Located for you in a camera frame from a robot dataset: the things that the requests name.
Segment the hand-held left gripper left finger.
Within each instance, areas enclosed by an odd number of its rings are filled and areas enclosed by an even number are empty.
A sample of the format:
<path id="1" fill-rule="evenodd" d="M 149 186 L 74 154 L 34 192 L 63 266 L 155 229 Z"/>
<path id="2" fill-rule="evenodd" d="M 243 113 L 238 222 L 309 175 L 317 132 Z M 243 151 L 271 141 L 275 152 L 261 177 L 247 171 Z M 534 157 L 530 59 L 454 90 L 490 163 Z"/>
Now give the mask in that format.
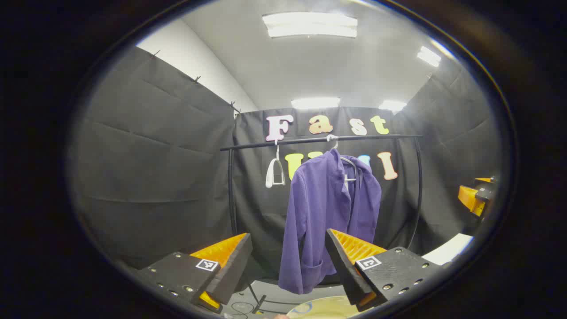
<path id="1" fill-rule="evenodd" d="M 237 290 L 251 253 L 251 235 L 241 233 L 190 254 L 170 253 L 138 273 L 174 303 L 219 314 Z"/>

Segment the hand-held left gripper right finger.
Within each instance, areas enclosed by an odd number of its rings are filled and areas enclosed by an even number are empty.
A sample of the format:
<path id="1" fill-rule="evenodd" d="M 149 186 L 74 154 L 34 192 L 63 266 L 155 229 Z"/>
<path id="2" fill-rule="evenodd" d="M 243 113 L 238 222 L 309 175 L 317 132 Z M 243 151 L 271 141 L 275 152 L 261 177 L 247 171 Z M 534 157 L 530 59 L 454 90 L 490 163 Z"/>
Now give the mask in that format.
<path id="1" fill-rule="evenodd" d="M 443 270 L 406 248 L 385 250 L 333 229 L 326 231 L 326 250 L 350 304 L 360 312 L 399 299 Z"/>

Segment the round laundry hamper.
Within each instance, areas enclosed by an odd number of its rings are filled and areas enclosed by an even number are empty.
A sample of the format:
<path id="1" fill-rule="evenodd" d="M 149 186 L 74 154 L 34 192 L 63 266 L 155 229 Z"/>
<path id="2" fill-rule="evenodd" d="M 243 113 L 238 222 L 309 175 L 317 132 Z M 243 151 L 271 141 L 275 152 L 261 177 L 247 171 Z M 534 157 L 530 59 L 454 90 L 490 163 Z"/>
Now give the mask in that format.
<path id="1" fill-rule="evenodd" d="M 295 306 L 286 314 L 289 319 L 348 319 L 360 312 L 346 295 L 310 300 Z"/>

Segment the purple ribbed jacket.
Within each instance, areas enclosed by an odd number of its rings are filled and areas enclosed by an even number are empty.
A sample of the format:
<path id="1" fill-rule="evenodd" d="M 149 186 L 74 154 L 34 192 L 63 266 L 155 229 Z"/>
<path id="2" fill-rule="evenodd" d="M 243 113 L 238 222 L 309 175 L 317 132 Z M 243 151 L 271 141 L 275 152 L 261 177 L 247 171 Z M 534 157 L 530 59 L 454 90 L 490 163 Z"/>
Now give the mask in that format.
<path id="1" fill-rule="evenodd" d="M 336 269 L 325 247 L 330 228 L 374 240 L 381 186 L 371 166 L 331 149 L 296 170 L 290 184 L 278 286 L 308 294 Z"/>

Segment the white clothes hanger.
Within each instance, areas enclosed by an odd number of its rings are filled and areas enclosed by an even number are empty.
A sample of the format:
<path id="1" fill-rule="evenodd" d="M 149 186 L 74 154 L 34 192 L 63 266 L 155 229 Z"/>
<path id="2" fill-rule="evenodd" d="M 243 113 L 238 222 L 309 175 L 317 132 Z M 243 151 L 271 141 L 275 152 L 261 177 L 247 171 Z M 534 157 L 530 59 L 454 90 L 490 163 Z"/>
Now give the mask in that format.
<path id="1" fill-rule="evenodd" d="M 278 140 L 275 140 L 276 155 L 275 158 L 271 160 L 268 165 L 268 171 L 265 178 L 266 188 L 272 188 L 273 186 L 285 186 L 285 172 L 280 159 L 280 146 L 278 145 Z M 281 180 L 279 182 L 275 181 L 276 169 L 279 169 L 279 175 Z"/>
<path id="2" fill-rule="evenodd" d="M 327 140 L 327 142 L 334 141 L 335 144 L 333 145 L 333 148 L 338 149 L 338 146 L 339 146 L 339 137 L 338 136 L 328 135 L 328 136 L 326 136 L 326 140 Z M 348 158 L 340 157 L 340 159 L 342 160 L 343 163 L 347 163 L 353 169 L 353 177 L 350 178 L 350 177 L 348 177 L 348 174 L 345 173 L 344 174 L 344 182 L 345 183 L 356 182 L 356 180 L 358 178 L 357 166 L 354 164 L 354 162 L 350 161 Z"/>

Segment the black clothes rack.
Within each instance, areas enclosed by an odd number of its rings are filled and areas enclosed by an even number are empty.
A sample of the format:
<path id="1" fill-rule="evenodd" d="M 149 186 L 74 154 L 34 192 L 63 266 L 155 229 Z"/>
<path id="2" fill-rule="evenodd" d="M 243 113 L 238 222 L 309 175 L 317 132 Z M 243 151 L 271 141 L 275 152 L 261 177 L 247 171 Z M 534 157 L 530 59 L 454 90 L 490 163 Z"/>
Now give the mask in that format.
<path id="1" fill-rule="evenodd" d="M 398 139 L 412 139 L 413 146 L 416 151 L 417 155 L 417 163 L 418 163 L 418 180 L 419 180 L 419 187 L 418 187 L 418 200 L 417 200 L 417 208 L 415 214 L 415 224 L 413 226 L 413 231 L 411 235 L 411 239 L 409 244 L 407 244 L 407 248 L 411 246 L 415 233 L 417 231 L 417 227 L 419 225 L 420 219 L 420 209 L 421 209 L 421 202 L 423 198 L 423 165 L 421 161 L 421 153 L 420 153 L 420 146 L 419 146 L 419 138 L 422 137 L 421 135 L 382 135 L 382 136 L 339 136 L 339 141 L 350 141 L 350 140 L 398 140 Z M 312 138 L 312 139 L 295 139 L 295 140 L 281 140 L 278 141 L 278 145 L 288 145 L 288 144 L 306 144 L 306 143 L 326 143 L 326 137 L 319 137 L 319 138 Z M 275 142 L 267 142 L 267 143 L 255 143 L 255 144 L 243 144 L 243 145 L 234 145 L 231 147 L 224 147 L 219 149 L 221 152 L 228 151 L 228 196 L 229 196 L 229 219 L 231 222 L 231 230 L 233 235 L 237 234 L 237 213 L 236 213 L 236 206 L 234 200 L 234 191 L 233 191 L 233 161 L 234 161 L 234 151 L 239 149 L 250 149 L 250 148 L 261 148 L 261 147 L 275 147 Z"/>

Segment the white board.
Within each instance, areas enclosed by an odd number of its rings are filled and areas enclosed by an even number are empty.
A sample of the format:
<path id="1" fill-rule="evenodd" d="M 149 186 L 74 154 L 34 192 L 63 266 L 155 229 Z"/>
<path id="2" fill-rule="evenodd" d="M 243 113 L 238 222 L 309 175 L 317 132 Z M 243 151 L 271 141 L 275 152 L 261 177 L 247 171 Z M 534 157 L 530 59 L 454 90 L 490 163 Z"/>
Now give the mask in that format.
<path id="1" fill-rule="evenodd" d="M 473 239 L 473 236 L 462 233 L 456 234 L 456 236 L 449 239 L 445 244 L 424 254 L 422 258 L 439 266 L 445 265 L 459 256 Z"/>

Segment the black backdrop cloth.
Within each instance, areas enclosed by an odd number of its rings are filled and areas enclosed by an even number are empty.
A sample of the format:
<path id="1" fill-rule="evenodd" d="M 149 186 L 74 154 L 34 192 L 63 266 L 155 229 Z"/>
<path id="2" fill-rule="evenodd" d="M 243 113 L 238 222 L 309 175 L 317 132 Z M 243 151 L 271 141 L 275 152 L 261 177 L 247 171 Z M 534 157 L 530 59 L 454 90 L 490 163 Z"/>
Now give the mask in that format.
<path id="1" fill-rule="evenodd" d="M 222 147 L 259 143 L 265 117 L 291 112 L 289 139 L 309 135 L 308 111 L 285 103 L 293 97 L 329 93 L 342 99 L 323 111 L 340 135 L 347 118 L 370 125 L 370 117 L 393 119 L 394 134 L 418 134 L 422 163 L 410 139 L 347 141 L 349 155 L 391 152 L 400 176 L 381 176 L 381 210 L 374 243 L 383 248 L 411 244 L 427 253 L 458 233 L 473 234 L 478 222 L 456 198 L 476 176 L 503 176 L 509 165 L 504 120 L 494 98 L 469 70 L 454 62 L 427 78 L 410 75 L 421 87 L 400 113 L 371 106 L 371 93 L 400 88 L 403 81 L 349 78 L 344 63 L 310 74 L 294 61 L 283 75 L 261 67 L 256 88 L 265 93 L 261 111 L 231 119 L 229 104 L 207 86 L 144 49 L 124 52 L 101 78 L 77 121 L 70 173 L 77 206 L 109 256 L 140 269 L 168 253 L 192 252 L 232 234 L 228 155 Z"/>

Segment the large ceiling light panel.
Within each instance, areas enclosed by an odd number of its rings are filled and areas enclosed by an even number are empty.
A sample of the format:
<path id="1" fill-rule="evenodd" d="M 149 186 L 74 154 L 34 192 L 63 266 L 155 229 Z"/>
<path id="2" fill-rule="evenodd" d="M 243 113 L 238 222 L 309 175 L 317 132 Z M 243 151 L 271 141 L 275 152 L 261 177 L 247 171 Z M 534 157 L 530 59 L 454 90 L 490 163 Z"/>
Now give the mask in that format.
<path id="1" fill-rule="evenodd" d="M 358 20 L 336 13 L 281 12 L 262 16 L 271 38 L 328 35 L 356 38 Z"/>

